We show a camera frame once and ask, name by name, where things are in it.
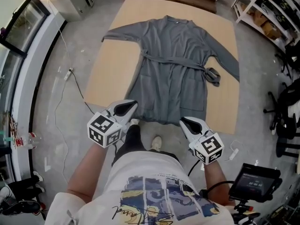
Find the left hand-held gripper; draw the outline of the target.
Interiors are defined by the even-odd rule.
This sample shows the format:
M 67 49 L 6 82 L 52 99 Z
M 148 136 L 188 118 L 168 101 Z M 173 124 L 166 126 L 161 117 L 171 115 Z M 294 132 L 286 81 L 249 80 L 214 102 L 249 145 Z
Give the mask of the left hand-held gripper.
M 125 99 L 111 103 L 107 109 L 96 112 L 87 123 L 88 138 L 106 148 L 121 139 L 127 124 L 138 108 L 136 100 Z

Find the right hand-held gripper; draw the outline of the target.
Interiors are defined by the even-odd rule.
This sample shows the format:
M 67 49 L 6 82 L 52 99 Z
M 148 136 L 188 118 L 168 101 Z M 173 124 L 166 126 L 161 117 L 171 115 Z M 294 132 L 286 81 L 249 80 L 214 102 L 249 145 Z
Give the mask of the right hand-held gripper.
M 224 144 L 218 133 L 209 131 L 210 128 L 204 120 L 196 117 L 182 117 L 180 127 L 190 142 L 189 148 L 193 155 L 205 165 L 213 163 L 222 156 Z

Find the grey robe with belt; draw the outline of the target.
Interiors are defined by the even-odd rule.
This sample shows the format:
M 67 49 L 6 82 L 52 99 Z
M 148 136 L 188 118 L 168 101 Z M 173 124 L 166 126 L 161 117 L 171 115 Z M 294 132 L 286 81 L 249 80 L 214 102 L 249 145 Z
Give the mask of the grey robe with belt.
M 178 125 L 182 117 L 204 120 L 207 83 L 218 87 L 220 74 L 206 67 L 210 57 L 236 80 L 239 63 L 193 21 L 164 16 L 109 30 L 104 39 L 135 42 L 140 47 L 138 74 L 126 95 L 138 102 L 134 118 Z

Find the person's left forearm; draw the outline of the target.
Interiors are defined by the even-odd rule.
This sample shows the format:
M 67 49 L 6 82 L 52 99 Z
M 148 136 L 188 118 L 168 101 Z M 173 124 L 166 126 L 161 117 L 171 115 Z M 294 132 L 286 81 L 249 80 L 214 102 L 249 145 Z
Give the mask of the person's left forearm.
M 106 154 L 107 149 L 93 144 L 71 176 L 67 193 L 81 198 L 85 203 L 91 202 Z

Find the person's black trousers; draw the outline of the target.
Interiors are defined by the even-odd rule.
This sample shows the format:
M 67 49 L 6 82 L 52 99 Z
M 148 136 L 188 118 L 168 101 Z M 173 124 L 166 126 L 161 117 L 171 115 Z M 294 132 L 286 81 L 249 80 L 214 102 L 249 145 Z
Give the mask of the person's black trousers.
M 121 158 L 123 155 L 129 153 L 129 152 L 135 152 L 135 151 L 149 151 L 149 152 L 155 152 L 155 153 L 160 153 L 164 155 L 168 155 L 177 161 L 179 159 L 172 153 L 165 152 L 165 151 L 154 151 L 154 150 L 146 150 L 142 141 L 141 141 L 141 130 L 139 125 L 132 125 L 129 127 L 127 134 L 126 134 L 126 139 L 124 144 L 117 150 L 114 160 L 112 162 L 112 166 L 115 164 L 115 162 Z

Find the person's right shoe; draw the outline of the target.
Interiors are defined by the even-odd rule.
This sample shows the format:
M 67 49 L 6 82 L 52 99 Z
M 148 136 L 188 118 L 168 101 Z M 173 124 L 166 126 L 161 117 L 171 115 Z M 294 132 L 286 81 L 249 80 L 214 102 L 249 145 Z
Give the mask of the person's right shoe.
M 162 138 L 160 136 L 156 136 L 151 143 L 151 150 L 160 152 L 162 147 Z

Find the person's white printed t-shirt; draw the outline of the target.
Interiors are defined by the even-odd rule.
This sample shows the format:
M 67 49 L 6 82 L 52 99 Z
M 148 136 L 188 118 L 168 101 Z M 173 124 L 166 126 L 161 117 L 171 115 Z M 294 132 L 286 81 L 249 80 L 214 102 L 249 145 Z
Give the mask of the person's white printed t-shirt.
M 229 210 L 203 198 L 181 164 L 155 152 L 130 152 L 112 166 L 90 203 L 58 193 L 45 225 L 234 225 Z

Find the black monitor screen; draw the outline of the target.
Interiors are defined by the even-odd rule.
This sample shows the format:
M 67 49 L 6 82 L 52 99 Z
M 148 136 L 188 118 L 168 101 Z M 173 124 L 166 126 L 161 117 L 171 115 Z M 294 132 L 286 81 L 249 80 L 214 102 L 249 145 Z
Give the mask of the black monitor screen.
M 282 183 L 280 176 L 279 170 L 244 163 L 229 190 L 229 197 L 258 203 L 271 201 L 273 193 Z

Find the black office chair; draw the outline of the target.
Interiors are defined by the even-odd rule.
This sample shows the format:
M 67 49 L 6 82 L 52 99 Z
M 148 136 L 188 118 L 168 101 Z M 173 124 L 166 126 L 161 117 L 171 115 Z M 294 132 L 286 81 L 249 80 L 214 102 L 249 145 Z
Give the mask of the black office chair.
M 296 79 L 291 85 L 281 83 L 283 89 L 276 99 L 272 92 L 268 96 L 273 102 L 272 110 L 263 110 L 263 113 L 273 113 L 273 121 L 270 125 L 272 134 L 292 140 L 300 137 L 300 78 Z
M 296 43 L 293 38 L 287 45 L 285 45 L 285 52 L 280 50 L 275 53 L 275 57 L 283 62 L 281 72 L 287 70 L 287 76 L 292 80 L 290 69 L 294 69 L 300 73 L 300 40 Z

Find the clear plastic bottle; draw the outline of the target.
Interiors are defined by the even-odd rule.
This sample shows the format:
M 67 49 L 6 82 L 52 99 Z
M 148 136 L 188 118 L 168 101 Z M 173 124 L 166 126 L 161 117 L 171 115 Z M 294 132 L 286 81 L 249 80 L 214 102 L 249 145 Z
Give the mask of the clear plastic bottle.
M 22 136 L 22 139 L 23 145 L 29 150 L 36 148 L 42 141 L 42 138 L 33 132 Z

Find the large cardboard box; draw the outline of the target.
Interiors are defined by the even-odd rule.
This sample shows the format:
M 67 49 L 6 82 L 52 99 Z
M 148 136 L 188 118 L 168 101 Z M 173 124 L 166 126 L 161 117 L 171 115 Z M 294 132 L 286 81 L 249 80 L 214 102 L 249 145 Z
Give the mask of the large cardboard box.
M 265 36 L 272 40 L 282 37 L 280 30 L 271 22 L 266 21 L 261 28 Z

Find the small cardboard box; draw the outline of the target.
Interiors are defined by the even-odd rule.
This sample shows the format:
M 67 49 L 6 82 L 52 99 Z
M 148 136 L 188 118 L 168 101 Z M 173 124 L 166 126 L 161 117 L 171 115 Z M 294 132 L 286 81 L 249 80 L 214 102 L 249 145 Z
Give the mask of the small cardboard box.
M 265 22 L 268 21 L 268 19 L 257 9 L 249 9 L 247 13 L 252 16 L 253 22 L 257 26 L 261 27 Z

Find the black framed glass window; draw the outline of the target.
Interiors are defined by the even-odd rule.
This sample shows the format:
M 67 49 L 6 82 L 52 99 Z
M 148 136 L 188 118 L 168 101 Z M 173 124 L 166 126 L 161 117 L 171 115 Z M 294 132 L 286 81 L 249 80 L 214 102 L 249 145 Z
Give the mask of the black framed glass window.
M 56 19 L 46 0 L 0 0 L 0 153 L 10 182 L 32 170 L 30 152 L 15 139 L 32 130 L 35 89 Z

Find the white metal shelf rack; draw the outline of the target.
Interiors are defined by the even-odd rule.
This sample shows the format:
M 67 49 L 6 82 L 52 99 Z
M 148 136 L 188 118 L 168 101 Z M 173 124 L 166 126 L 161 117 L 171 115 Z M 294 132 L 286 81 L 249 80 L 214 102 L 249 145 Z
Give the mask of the white metal shelf rack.
M 236 23 L 244 22 L 265 36 L 262 28 L 255 25 L 248 14 L 249 9 L 259 10 L 280 30 L 281 38 L 272 40 L 265 37 L 282 51 L 293 38 L 296 43 L 300 40 L 300 0 L 235 0 L 232 8 L 237 15 Z

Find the black monitor mount rig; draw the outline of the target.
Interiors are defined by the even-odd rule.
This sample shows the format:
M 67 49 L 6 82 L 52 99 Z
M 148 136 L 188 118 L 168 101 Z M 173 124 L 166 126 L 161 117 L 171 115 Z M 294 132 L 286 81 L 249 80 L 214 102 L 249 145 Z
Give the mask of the black monitor mount rig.
M 232 218 L 235 225 L 257 225 L 254 219 L 259 217 L 260 213 L 254 211 L 254 208 L 246 205 L 246 203 L 248 203 L 248 200 L 241 200 L 234 207 Z

